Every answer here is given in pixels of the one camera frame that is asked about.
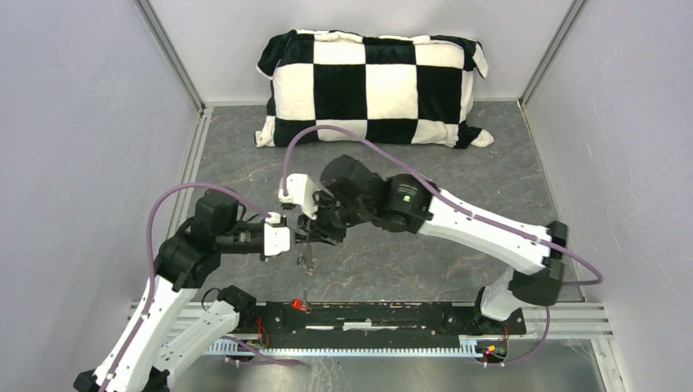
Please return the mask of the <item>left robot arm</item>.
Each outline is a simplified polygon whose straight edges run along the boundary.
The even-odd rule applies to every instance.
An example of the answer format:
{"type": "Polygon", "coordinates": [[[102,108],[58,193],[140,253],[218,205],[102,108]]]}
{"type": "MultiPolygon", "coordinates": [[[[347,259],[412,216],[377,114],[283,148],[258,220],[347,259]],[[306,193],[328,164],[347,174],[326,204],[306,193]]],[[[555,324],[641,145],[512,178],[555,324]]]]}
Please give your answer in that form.
{"type": "Polygon", "coordinates": [[[256,299],[229,286],[190,327],[167,339],[222,255],[265,259],[291,249],[294,235],[285,216],[267,212],[248,222],[243,219],[247,207],[231,189],[206,190],[193,215],[158,251],[149,252],[150,276],[136,313],[102,364],[77,375],[77,391],[169,391],[215,341],[255,326],[256,299]]]}

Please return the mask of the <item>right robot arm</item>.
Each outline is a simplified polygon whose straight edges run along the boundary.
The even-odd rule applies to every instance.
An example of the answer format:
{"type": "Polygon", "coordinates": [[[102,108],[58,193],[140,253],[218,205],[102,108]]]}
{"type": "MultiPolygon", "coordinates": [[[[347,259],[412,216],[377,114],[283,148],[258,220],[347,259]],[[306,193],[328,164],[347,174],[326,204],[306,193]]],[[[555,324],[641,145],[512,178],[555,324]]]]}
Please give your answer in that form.
{"type": "Polygon", "coordinates": [[[495,332],[523,306],[554,305],[563,287],[560,249],[568,239],[566,224],[510,220],[410,173],[383,179],[343,155],[325,167],[318,182],[305,174],[287,176],[279,200],[301,208],[297,238],[307,243],[341,243],[348,229],[371,224],[391,233],[446,239],[504,262],[507,271],[481,289],[472,311],[472,323],[483,333],[495,332]]]}

